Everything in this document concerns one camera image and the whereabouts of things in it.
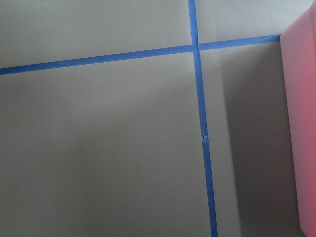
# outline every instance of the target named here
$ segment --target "gray panel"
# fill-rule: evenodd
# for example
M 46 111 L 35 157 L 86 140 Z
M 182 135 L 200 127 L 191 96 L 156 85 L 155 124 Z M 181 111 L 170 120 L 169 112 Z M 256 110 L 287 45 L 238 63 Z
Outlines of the gray panel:
M 313 0 L 197 0 L 199 41 L 281 34 Z
M 303 236 L 279 43 L 201 56 L 219 236 Z
M 0 233 L 209 237 L 191 53 L 0 77 Z
M 191 44 L 186 0 L 1 0 L 0 29 L 0 68 Z

